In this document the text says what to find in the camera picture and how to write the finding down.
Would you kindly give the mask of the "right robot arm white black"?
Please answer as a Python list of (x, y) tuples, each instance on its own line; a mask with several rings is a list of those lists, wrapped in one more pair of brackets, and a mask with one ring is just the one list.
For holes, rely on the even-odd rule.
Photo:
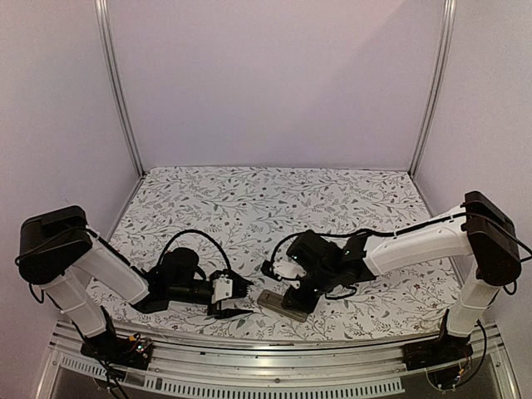
[(312, 230), (296, 234), (287, 258), (273, 261), (272, 270), (275, 278), (290, 284), (284, 307), (312, 313), (318, 300), (337, 286), (347, 288), (413, 264), (469, 255), (475, 267), (429, 350), (436, 362), (448, 362), (500, 289), (515, 282), (522, 270), (514, 223), (481, 192), (468, 192), (462, 204), (404, 229), (348, 234), (343, 247)]

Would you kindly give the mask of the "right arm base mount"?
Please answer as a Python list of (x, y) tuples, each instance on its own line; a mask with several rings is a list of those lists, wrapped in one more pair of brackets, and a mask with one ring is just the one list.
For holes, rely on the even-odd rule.
[(457, 362), (473, 355), (470, 336), (451, 336), (447, 329), (448, 313), (446, 311), (439, 335), (422, 342), (413, 342), (401, 347), (402, 361), (408, 371), (434, 367), (447, 362)]

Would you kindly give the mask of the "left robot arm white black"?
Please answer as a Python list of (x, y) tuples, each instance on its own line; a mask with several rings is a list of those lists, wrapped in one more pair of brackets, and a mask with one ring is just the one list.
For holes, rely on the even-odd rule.
[(105, 284), (139, 313), (162, 312), (179, 302), (204, 305), (208, 315), (225, 319), (243, 310), (225, 309), (223, 301), (246, 297), (252, 282), (233, 270), (227, 256), (223, 261), (223, 269), (206, 274), (194, 250), (165, 247), (156, 265), (142, 271), (89, 226), (83, 208), (72, 205), (22, 223), (15, 264), (25, 281), (39, 287), (91, 339), (96, 352), (115, 361), (124, 352), (123, 342), (75, 269)]

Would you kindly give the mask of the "white remote control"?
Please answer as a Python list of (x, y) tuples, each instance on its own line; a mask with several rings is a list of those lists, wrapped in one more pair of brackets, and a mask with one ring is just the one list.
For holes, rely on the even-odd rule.
[(267, 308), (286, 318), (291, 318), (300, 323), (307, 321), (308, 315), (298, 310), (286, 309), (283, 307), (283, 296), (270, 290), (264, 290), (258, 297), (257, 303), (263, 308)]

